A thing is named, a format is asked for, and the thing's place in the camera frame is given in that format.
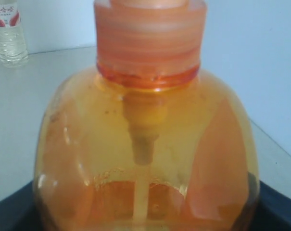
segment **transparent plastic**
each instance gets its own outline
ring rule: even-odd
[[[0,0],[0,5],[16,2],[16,0]],[[0,60],[3,65],[6,67],[23,66],[28,59],[22,25],[0,27]]]

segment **bottle neck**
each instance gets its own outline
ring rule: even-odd
[[[173,87],[197,76],[206,5],[190,0],[174,8],[128,7],[96,0],[97,66],[126,87]]]

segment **orange plastic bottle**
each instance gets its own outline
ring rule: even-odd
[[[96,0],[97,66],[48,106],[34,191],[47,231],[245,231],[249,119],[200,69],[202,0]]]

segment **white wall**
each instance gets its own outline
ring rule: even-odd
[[[208,0],[203,67],[291,154],[291,0]],[[94,45],[92,0],[19,0],[30,53]]]

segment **orange liquid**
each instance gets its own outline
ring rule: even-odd
[[[58,88],[42,123],[34,189],[48,231],[134,230],[140,146],[134,148],[132,132],[154,137],[148,214],[139,225],[247,229],[258,170],[236,95],[204,71],[177,87],[140,90],[91,68]]]

